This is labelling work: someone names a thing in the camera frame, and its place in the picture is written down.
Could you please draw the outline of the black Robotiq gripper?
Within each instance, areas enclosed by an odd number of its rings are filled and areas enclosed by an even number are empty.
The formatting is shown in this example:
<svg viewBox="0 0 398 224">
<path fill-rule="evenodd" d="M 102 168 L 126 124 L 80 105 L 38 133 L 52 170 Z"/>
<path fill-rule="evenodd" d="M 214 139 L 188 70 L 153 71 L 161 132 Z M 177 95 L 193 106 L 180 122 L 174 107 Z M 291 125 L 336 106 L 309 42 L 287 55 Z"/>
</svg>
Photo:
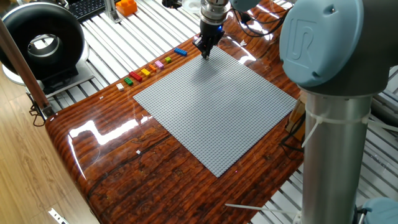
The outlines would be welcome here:
<svg viewBox="0 0 398 224">
<path fill-rule="evenodd" d="M 210 25 L 200 21 L 200 36 L 195 37 L 192 44 L 201 52 L 203 58 L 209 59 L 212 48 L 223 35 L 223 25 Z"/>
</svg>

